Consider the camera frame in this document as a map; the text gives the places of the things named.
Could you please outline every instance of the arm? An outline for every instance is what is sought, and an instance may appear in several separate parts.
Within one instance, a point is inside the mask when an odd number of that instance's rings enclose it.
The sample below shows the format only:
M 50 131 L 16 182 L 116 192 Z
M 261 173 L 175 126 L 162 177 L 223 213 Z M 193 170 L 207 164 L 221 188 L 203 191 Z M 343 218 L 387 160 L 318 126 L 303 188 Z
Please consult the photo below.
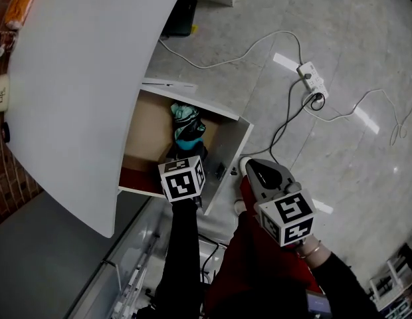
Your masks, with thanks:
M 199 317 L 200 254 L 196 204 L 173 203 L 173 219 L 163 276 L 156 290 L 158 318 Z
M 358 313 L 364 318 L 383 318 L 348 266 L 314 236 L 307 238 L 298 253 L 307 256 L 305 262 L 326 293 L 334 318 L 355 318 Z

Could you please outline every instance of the bottle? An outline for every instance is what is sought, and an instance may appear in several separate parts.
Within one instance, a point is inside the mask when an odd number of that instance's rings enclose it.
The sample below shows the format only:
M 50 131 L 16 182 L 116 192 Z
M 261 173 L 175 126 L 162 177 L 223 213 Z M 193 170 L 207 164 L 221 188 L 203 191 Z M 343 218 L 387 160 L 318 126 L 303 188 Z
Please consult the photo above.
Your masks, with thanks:
M 9 101 L 9 77 L 8 74 L 0 76 L 0 112 L 8 109 Z

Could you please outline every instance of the fiducial marker cube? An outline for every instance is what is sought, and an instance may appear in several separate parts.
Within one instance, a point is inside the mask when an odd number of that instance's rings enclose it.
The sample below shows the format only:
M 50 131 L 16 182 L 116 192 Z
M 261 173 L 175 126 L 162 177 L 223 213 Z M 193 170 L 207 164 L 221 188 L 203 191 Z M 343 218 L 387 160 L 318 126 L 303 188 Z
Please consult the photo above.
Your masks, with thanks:
M 260 225 L 283 247 L 312 234 L 316 208 L 306 189 L 266 203 L 256 203 Z
M 169 202 L 199 196 L 205 185 L 200 156 L 159 165 L 161 186 Z

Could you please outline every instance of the marble floor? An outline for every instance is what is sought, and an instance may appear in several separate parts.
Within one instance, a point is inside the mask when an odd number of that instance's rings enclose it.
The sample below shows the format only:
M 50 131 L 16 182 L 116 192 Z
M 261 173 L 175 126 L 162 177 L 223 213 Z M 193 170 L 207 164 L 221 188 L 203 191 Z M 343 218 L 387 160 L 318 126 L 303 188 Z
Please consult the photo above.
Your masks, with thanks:
M 200 1 L 194 23 L 194 35 L 166 43 L 203 65 L 241 56 L 273 31 L 295 32 L 304 61 L 314 63 L 330 93 L 321 117 L 349 112 L 376 88 L 387 91 L 400 121 L 412 106 L 410 0 L 238 0 L 234 7 Z M 298 78 L 272 60 L 275 52 L 298 61 L 296 41 L 284 34 L 265 40 L 244 60 L 209 70 L 158 45 L 146 76 L 198 84 L 199 95 L 242 114 L 255 125 L 245 148 L 252 152 L 266 148 L 285 120 L 288 89 Z M 293 110 L 303 94 L 297 85 Z M 302 112 L 273 152 L 314 199 L 334 208 L 331 215 L 319 214 L 316 236 L 367 285 L 412 233 L 412 115 L 405 123 L 408 136 L 390 146 L 396 125 L 391 104 L 376 94 L 361 110 L 365 118 L 332 123 Z M 200 227 L 212 223 L 206 231 L 221 232 L 224 241 L 237 226 L 232 204 L 238 183 L 231 177 L 211 217 L 199 220 Z

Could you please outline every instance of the black power cable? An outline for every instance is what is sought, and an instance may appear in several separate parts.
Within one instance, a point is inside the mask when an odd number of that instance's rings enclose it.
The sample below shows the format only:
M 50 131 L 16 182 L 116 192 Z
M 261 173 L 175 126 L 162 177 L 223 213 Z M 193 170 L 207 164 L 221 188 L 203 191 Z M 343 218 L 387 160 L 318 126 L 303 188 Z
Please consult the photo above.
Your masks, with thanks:
M 278 141 L 281 139 L 281 137 L 283 136 L 283 134 L 286 131 L 287 125 L 293 121 L 293 119 L 295 119 L 300 113 L 301 111 L 305 108 L 305 106 L 312 101 L 313 99 L 315 99 L 313 102 L 316 102 L 318 99 L 318 95 L 322 95 L 321 93 L 317 93 L 317 94 L 312 94 L 310 97 L 308 97 L 308 99 L 305 101 L 305 103 L 303 103 L 302 107 L 292 116 L 290 117 L 290 103 L 291 103 L 291 99 L 292 99 L 292 91 L 293 88 L 295 87 L 296 84 L 298 84 L 299 82 L 301 82 L 303 80 L 303 78 L 298 79 L 297 81 L 295 81 L 294 83 L 292 83 L 292 85 L 289 88 L 288 91 L 288 102 L 287 102 L 287 117 L 286 117 L 286 121 L 275 131 L 273 137 L 272 137 L 272 141 L 269 147 L 267 147 L 267 149 L 261 150 L 259 152 L 252 152 L 249 154 L 243 154 L 242 156 L 252 156 L 252 155 L 258 155 L 261 154 L 263 152 L 269 152 L 271 157 L 273 158 L 273 160 L 278 163 L 277 159 L 274 157 L 274 155 L 272 154 L 272 148 L 278 143 Z M 277 137 L 277 134 L 279 133 L 279 131 L 283 129 L 283 131 L 281 132 L 281 134 L 278 136 L 277 139 L 275 139 Z
M 314 107 L 314 103 L 315 102 L 319 102 L 322 100 L 322 104 L 321 107 L 315 109 Z M 326 98 L 324 97 L 324 95 L 321 92 L 317 92 L 314 94 L 314 100 L 311 101 L 310 107 L 313 111 L 320 111 L 321 109 L 323 109 L 324 105 L 326 105 Z
M 209 255 L 209 257 L 206 259 L 205 263 L 203 263 L 203 267 L 201 267 L 201 281 L 204 284 L 205 283 L 205 267 L 206 267 L 206 264 L 213 257 L 213 255 L 215 255 L 215 253 L 218 251 L 219 243 L 211 240 L 209 237 L 206 237 L 205 235 L 202 235 L 202 234 L 199 234 L 199 237 L 201 237 L 202 239 L 205 239 L 206 241 L 209 241 L 210 243 L 213 243 L 214 245 L 216 245 L 215 250 L 212 252 L 212 254 Z

